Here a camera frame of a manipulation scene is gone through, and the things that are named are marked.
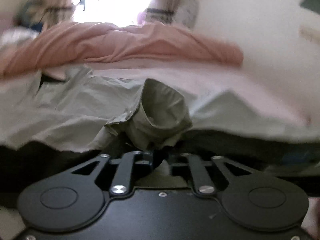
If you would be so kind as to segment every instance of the wall outlet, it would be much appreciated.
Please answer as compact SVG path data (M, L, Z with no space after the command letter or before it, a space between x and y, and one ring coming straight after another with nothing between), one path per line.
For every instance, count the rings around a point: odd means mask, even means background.
M299 36L305 38L312 43L320 45L320 31L313 28L301 25L299 30Z

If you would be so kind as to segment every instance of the light gray fabric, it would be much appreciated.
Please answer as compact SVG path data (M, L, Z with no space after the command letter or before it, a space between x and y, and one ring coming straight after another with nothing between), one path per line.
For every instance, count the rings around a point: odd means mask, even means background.
M164 160L152 173L137 180L135 186L143 188L185 188L188 184L181 176L171 176L170 166Z
M84 152L103 149L122 130L140 149L150 142L174 145L186 129L284 142L320 139L319 128L261 117L231 92L195 98L155 80L94 76L85 66L69 69L63 84L44 83L38 89L40 79L38 73L0 92L1 145L17 149L35 140L60 151Z

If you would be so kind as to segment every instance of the screw head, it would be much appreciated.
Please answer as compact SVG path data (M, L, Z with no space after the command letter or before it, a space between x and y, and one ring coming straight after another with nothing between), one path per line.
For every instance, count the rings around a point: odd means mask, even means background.
M213 160L220 160L220 159L222 159L222 158L223 158L222 156L213 156L213 157L212 157Z
M127 188L123 185L115 185L114 187L111 188L111 191L114 194L123 194L127 191Z
M30 235L26 237L26 240L37 240L37 239L34 236Z
M165 193L165 192L160 192L159 193L159 197L166 197L168 194L167 193Z
M201 192L202 194L211 194L214 192L214 187L209 185L204 185L199 188L199 192Z

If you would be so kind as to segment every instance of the silver screw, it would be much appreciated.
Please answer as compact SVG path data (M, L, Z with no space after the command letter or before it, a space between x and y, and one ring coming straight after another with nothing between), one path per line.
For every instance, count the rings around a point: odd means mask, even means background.
M159 193L159 197L166 197L168 194L167 193L165 193L165 192L160 192Z
M37 240L34 236L27 236L26 240Z
M114 187L111 188L111 191L114 194L123 194L127 191L127 188L123 185L116 185Z
M201 186L201 187L199 188L199 191L200 191L202 194L211 194L211 193L214 192L214 187L208 186L208 185Z

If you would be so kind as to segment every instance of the white sheet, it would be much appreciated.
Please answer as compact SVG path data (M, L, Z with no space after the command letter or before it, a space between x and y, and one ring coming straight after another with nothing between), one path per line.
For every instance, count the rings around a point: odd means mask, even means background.
M5 49L9 45L19 45L28 39L35 39L39 32L25 27L13 27L2 33L0 36L0 49Z
M197 62L164 62L149 59L129 59L114 63L88 63L95 74L129 79L154 78L174 88L196 95L232 90L264 116L276 117L299 125L308 124L308 115L298 105L290 105L250 78L241 69ZM64 69L46 70L63 78Z

